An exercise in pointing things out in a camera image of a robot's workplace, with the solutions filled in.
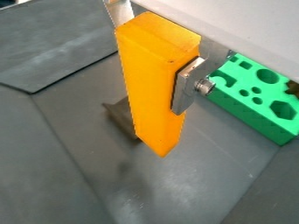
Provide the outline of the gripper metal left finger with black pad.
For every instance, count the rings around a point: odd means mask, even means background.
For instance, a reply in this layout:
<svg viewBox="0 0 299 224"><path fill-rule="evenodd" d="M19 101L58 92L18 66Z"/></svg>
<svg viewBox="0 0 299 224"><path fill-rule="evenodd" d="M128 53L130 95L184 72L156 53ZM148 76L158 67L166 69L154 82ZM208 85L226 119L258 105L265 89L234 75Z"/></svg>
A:
<svg viewBox="0 0 299 224"><path fill-rule="evenodd" d="M102 0L102 2L114 27L122 25L134 17L129 0Z"/></svg>

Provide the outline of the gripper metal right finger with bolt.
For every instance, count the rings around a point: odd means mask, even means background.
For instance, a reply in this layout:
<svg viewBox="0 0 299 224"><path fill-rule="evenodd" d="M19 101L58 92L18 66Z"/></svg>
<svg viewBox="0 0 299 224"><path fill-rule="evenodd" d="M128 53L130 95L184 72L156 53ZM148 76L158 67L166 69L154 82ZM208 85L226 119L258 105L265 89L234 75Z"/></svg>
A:
<svg viewBox="0 0 299 224"><path fill-rule="evenodd" d="M234 52L224 45L206 37L200 38L198 54L174 74L170 109L176 115L192 105L196 94L206 96L210 93L214 82L209 75L233 55Z"/></svg>

